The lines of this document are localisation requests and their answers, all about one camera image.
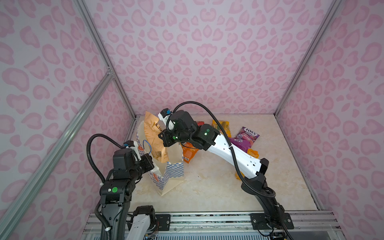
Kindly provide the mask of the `blue checkered paper bag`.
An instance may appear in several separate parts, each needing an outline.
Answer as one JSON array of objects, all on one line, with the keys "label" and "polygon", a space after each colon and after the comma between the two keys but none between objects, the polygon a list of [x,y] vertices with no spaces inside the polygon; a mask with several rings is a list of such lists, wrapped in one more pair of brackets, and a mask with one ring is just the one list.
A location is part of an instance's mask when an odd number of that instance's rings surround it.
[{"label": "blue checkered paper bag", "polygon": [[141,122],[137,129],[137,143],[139,154],[149,154],[153,158],[154,169],[149,172],[149,178],[156,185],[160,196],[165,195],[185,180],[183,151],[179,144],[166,148],[169,160],[162,163],[155,159],[154,149],[145,137],[144,123]]}]

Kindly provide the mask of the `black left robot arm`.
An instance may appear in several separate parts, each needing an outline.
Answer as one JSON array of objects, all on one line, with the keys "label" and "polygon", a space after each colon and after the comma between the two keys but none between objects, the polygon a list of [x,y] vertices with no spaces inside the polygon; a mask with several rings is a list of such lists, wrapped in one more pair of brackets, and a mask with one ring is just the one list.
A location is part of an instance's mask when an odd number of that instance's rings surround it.
[{"label": "black left robot arm", "polygon": [[101,199],[95,208],[95,216],[102,223],[102,240],[122,240],[133,191],[142,175],[154,169],[152,157],[138,157],[136,151],[120,149],[113,155],[110,178],[100,189]]}]

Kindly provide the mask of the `yellow candy snack bag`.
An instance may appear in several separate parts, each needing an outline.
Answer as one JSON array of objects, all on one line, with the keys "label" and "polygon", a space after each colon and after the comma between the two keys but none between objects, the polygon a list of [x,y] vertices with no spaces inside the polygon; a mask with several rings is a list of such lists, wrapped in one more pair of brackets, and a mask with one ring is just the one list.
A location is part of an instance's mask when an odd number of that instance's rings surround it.
[{"label": "yellow candy snack bag", "polygon": [[[228,121],[219,121],[219,123],[220,123],[220,125],[222,126],[222,128],[224,129],[224,131],[226,132],[227,136],[228,136],[229,138],[231,138],[232,135],[231,135],[231,131],[230,131],[230,123],[229,123]],[[214,120],[212,121],[212,126],[213,126],[215,129],[219,130],[220,133],[223,135],[223,131],[222,131],[222,129],[219,127],[219,125],[216,123],[216,121],[214,121]]]}]

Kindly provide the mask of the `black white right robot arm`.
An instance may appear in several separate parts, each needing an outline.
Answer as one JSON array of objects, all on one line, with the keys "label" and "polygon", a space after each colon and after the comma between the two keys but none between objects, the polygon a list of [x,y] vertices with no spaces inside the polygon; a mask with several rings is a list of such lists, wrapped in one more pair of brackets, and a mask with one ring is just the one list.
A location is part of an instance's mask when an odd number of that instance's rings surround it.
[{"label": "black white right robot arm", "polygon": [[255,196],[262,206],[266,223],[272,229],[288,231],[284,219],[285,209],[276,200],[276,192],[266,181],[265,173],[269,166],[267,159],[257,159],[233,145],[225,132],[209,124],[199,124],[183,110],[172,112],[162,110],[159,115],[166,128],[159,134],[165,147],[176,143],[190,143],[198,150],[210,152],[235,167],[242,181],[244,192]]}]

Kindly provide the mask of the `purple snack bag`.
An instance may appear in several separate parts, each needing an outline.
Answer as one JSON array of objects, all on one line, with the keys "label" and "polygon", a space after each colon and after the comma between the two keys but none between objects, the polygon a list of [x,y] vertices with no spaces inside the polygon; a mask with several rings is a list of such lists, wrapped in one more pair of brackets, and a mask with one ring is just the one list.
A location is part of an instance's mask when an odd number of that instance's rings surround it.
[{"label": "purple snack bag", "polygon": [[235,145],[236,147],[238,147],[240,150],[242,150],[245,153],[247,153],[248,149],[250,149],[252,146],[249,141],[243,140],[243,139],[230,138],[230,141],[233,145]]}]

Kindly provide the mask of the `tan kraft snack pouch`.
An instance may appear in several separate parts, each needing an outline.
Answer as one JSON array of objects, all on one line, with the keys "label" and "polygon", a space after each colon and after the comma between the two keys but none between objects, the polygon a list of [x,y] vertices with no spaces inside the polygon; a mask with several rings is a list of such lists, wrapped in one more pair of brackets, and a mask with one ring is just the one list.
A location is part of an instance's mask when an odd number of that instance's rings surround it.
[{"label": "tan kraft snack pouch", "polygon": [[144,119],[144,131],[146,140],[152,147],[153,157],[161,162],[166,163],[169,161],[167,149],[163,145],[163,141],[159,138],[162,128],[159,125],[159,118],[150,112],[146,112]]}]

